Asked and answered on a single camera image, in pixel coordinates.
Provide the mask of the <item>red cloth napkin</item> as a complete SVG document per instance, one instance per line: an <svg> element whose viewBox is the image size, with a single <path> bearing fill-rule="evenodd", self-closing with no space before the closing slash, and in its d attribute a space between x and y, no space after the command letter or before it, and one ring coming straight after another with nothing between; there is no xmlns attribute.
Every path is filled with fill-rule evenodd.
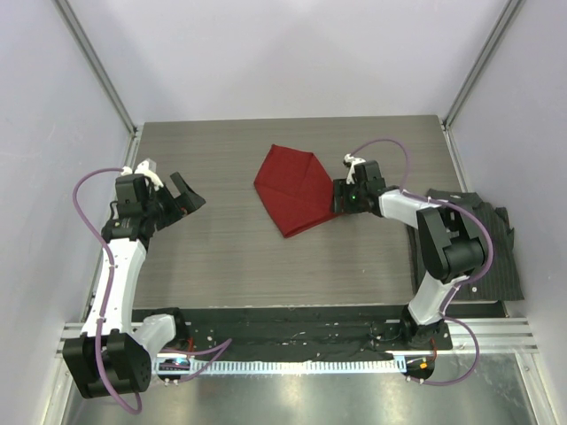
<svg viewBox="0 0 567 425"><path fill-rule="evenodd" d="M338 217L331 211L332 180L312 152L272 145L253 186L285 238Z"/></svg>

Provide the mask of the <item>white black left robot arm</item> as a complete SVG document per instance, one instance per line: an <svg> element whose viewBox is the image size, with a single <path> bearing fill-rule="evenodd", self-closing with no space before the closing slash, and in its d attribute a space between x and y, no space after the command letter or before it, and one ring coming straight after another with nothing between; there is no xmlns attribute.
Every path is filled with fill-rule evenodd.
<svg viewBox="0 0 567 425"><path fill-rule="evenodd" d="M170 178L177 196L151 170L121 170L110 217L94 232L103 252L97 294L80 335L65 340L62 351L86 399L146 391L158 354L163 349L178 353L189 345L190 331L177 307L154 310L139 328L132 325L136 285L151 238L206 202L179 173Z"/></svg>

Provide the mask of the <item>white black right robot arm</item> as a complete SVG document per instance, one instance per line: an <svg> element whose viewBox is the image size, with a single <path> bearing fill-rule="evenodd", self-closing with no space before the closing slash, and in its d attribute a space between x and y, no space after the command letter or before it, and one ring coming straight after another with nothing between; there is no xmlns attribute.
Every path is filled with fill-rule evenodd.
<svg viewBox="0 0 567 425"><path fill-rule="evenodd" d="M417 293L402 310L398 340L409 349L421 349L439 331L460 286L492 265L491 238L477 217L458 205L388 187L375 160L347 154L344 165L347 177L333 181L334 213L372 213L397 220L418 235L425 272Z"/></svg>

